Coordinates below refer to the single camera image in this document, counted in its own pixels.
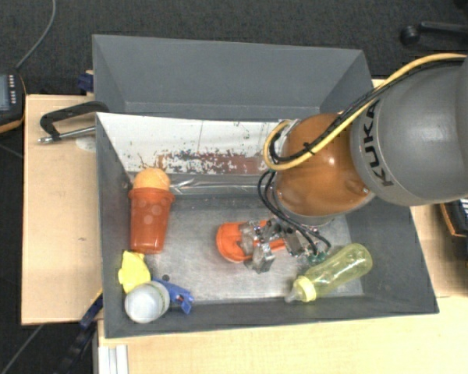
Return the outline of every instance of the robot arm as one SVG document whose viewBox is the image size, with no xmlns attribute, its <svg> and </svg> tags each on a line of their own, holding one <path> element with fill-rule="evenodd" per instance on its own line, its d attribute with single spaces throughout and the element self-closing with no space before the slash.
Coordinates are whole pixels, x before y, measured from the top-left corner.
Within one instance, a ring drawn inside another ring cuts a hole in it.
<svg viewBox="0 0 468 374">
<path fill-rule="evenodd" d="M 319 226 L 375 196 L 405 206 L 468 196 L 468 56 L 418 59 L 339 115 L 290 124 L 264 145 L 259 195 L 293 255 L 325 259 L 330 242 Z M 249 261 L 259 273 L 273 260 L 267 232 L 253 238 Z"/>
</svg>

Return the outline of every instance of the white object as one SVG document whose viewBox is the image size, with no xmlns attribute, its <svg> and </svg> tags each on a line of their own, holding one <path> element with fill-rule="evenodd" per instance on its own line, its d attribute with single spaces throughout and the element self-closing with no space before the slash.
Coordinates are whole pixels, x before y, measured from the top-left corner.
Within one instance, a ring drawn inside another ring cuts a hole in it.
<svg viewBox="0 0 468 374">
<path fill-rule="evenodd" d="M 129 374 L 128 347 L 126 344 L 116 346 L 116 367 L 118 374 Z"/>
<path fill-rule="evenodd" d="M 100 346 L 97 350 L 98 352 L 98 372 L 99 374 L 109 374 L 110 373 L 110 363 L 109 363 L 109 347 Z"/>
<path fill-rule="evenodd" d="M 136 323 L 150 323 L 165 314 L 170 306 L 170 295 L 162 284 L 149 281 L 135 287 L 125 298 L 125 311 Z"/>
</svg>

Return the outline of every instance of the clear plastic bottle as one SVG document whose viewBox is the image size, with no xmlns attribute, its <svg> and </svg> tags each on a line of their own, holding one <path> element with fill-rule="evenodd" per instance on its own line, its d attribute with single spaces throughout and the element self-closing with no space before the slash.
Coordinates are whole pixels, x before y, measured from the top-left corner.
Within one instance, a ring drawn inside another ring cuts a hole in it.
<svg viewBox="0 0 468 374">
<path fill-rule="evenodd" d="M 347 281 L 362 277 L 372 267 L 373 259 L 366 247 L 349 244 L 323 263 L 311 267 L 303 276 L 298 276 L 285 301 L 313 301 Z"/>
</svg>

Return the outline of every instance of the black cable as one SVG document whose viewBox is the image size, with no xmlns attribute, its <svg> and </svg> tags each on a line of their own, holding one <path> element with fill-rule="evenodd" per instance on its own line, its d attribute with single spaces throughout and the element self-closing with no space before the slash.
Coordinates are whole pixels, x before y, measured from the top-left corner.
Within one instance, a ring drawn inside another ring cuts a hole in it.
<svg viewBox="0 0 468 374">
<path fill-rule="evenodd" d="M 353 103 L 351 103 L 351 105 L 349 105 L 348 108 L 344 110 L 344 112 L 339 114 L 336 117 L 336 119 L 326 128 L 326 130 L 324 130 L 322 134 L 319 135 L 319 137 L 314 139 L 314 141 L 312 141 L 311 143 L 305 143 L 304 148 L 298 151 L 297 153 L 293 153 L 286 157 L 281 157 L 277 155 L 277 153 L 275 152 L 275 143 L 278 139 L 281 138 L 282 134 L 280 132 L 276 133 L 274 137 L 272 138 L 271 143 L 269 145 L 269 154 L 271 156 L 271 159 L 274 161 L 274 163 L 279 164 L 281 162 L 290 162 L 294 159 L 302 157 L 305 153 L 309 152 L 313 147 L 318 145 L 325 137 L 327 137 L 331 132 L 333 132 L 338 126 L 340 126 L 347 118 L 349 118 L 351 115 L 357 112 L 357 110 L 359 110 L 368 102 L 372 101 L 374 98 L 379 97 L 390 87 L 426 69 L 432 69 L 434 67 L 441 67 L 441 66 L 448 66 L 448 65 L 455 65 L 455 64 L 460 64 L 461 62 L 463 62 L 462 58 L 451 58 L 451 59 L 440 61 L 440 62 L 428 62 L 427 64 L 424 64 L 420 67 L 410 70 L 408 73 L 391 81 L 389 84 L 385 85 L 379 90 L 373 89 L 373 90 L 368 91 L 367 93 L 365 93 L 364 95 L 356 99 Z"/>
<path fill-rule="evenodd" d="M 264 186 L 264 192 L 262 192 L 262 187 L 263 187 L 263 181 L 267 177 L 267 175 L 271 175 L 269 178 L 267 184 Z M 296 230 L 300 232 L 300 234 L 308 241 L 310 244 L 310 247 L 312 248 L 312 251 L 314 255 L 318 254 L 317 246 L 315 245 L 315 242 L 312 240 L 312 238 L 308 235 L 309 231 L 305 229 L 301 224 L 297 223 L 293 219 L 290 219 L 289 217 L 285 216 L 283 212 L 281 212 L 278 208 L 276 208 L 274 205 L 271 204 L 269 198 L 268 198 L 268 189 L 272 183 L 272 180 L 274 179 L 275 172 L 274 171 L 266 171 L 265 173 L 262 174 L 260 179 L 258 180 L 258 185 L 257 185 L 257 191 L 258 191 L 258 196 L 260 197 L 262 203 L 280 220 L 286 222 L 290 226 L 294 227 Z"/>
</svg>

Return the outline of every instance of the gray bin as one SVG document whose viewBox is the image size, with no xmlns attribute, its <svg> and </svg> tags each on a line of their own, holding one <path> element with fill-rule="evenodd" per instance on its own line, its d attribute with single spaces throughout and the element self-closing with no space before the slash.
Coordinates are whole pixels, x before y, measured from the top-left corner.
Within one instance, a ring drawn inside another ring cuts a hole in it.
<svg viewBox="0 0 468 374">
<path fill-rule="evenodd" d="M 213 118 L 218 119 L 265 121 L 303 118 L 320 111 L 343 109 L 371 88 L 370 75 L 359 51 L 95 37 L 94 54 L 96 98 L 106 102 L 113 112 L 127 114 L 210 118 L 214 113 Z M 245 79 L 236 82 L 240 73 L 244 73 Z M 285 304 L 277 293 L 237 300 L 204 298 L 193 306 L 189 316 L 171 309 L 153 323 L 133 323 L 125 314 L 124 294 L 117 281 L 122 251 L 129 247 L 127 194 L 133 174 L 126 171 L 113 142 L 112 130 L 105 129 L 97 118 L 97 176 L 107 338 L 438 311 L 409 208 L 376 199 L 344 217 L 344 225 L 340 227 L 340 231 L 345 229 L 347 233 L 345 236 L 341 234 L 341 239 L 365 245 L 374 260 L 372 271 L 357 281 L 353 290 L 341 290 L 308 304 L 291 305 Z M 212 210 L 226 212 L 228 216 L 225 218 L 229 221 L 247 220 L 253 215 L 268 217 L 254 187 L 247 190 L 240 194 L 208 195 L 206 190 L 199 195 L 177 195 L 172 205 L 172 234 L 179 234 L 177 231 L 180 230 L 180 221 L 174 218 L 186 217 L 191 203 L 198 217 L 207 219 Z M 203 232 L 201 240 L 196 240 L 198 248 L 206 248 L 211 256 L 216 253 L 211 249 L 215 248 L 215 230 L 220 224 L 210 221 L 197 228 Z M 179 262 L 180 256 L 166 257 L 166 242 L 160 259 Z M 176 238 L 175 244 L 177 242 L 189 241 Z M 291 264 L 291 257 L 284 252 L 277 253 L 276 259 Z M 227 261 L 222 263 L 225 267 L 235 266 Z M 160 273 L 160 263 L 154 261 L 154 264 L 154 272 Z M 261 276 L 268 275 L 238 267 L 253 281 L 262 281 Z M 184 286 L 186 278 L 167 274 L 172 282 Z M 221 284 L 222 276 L 216 280 Z"/>
</svg>

